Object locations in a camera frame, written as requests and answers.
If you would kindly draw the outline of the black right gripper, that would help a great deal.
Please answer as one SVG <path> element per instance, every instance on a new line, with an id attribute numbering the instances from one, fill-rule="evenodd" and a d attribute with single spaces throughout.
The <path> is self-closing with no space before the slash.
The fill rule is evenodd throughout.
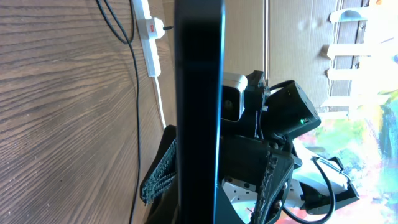
<path id="1" fill-rule="evenodd" d="M 221 119 L 221 148 L 248 146 L 249 142 L 271 143 L 292 149 L 295 91 L 292 80 L 268 87 L 263 72 L 245 75 L 244 112 L 239 121 Z"/>

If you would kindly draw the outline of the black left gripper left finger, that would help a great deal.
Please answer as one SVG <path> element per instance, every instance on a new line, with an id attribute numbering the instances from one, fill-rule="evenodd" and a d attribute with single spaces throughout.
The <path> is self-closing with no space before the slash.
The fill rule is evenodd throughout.
<path id="1" fill-rule="evenodd" d="M 168 125 L 140 186 L 140 198 L 150 205 L 145 223 L 173 223 L 178 205 L 176 126 Z"/>

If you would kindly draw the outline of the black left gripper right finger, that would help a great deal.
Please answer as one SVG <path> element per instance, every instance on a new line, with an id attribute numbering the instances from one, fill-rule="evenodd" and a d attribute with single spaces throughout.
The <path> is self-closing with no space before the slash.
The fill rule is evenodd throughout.
<path id="1" fill-rule="evenodd" d="M 234 180 L 256 195 L 250 223 L 274 223 L 287 197 L 285 184 L 292 178 L 292 140 L 279 143 L 237 135 L 224 135 L 220 141 L 220 161 L 216 198 L 216 223 L 242 223 L 222 187 Z"/>

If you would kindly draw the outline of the black Samsung smartphone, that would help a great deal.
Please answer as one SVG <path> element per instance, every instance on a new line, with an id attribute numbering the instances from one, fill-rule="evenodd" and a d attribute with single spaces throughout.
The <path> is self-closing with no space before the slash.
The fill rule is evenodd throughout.
<path id="1" fill-rule="evenodd" d="M 224 53 L 224 2 L 175 2 L 180 223 L 214 223 Z"/>

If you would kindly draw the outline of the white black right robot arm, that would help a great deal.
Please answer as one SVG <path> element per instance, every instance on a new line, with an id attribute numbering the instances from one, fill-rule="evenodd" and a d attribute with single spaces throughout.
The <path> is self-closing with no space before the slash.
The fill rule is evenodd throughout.
<path id="1" fill-rule="evenodd" d="M 223 75 L 217 223 L 275 223 L 303 210 L 330 220 L 359 200 L 337 157 L 319 156 L 300 136 L 320 123 L 300 85 L 267 86 L 265 75 Z"/>

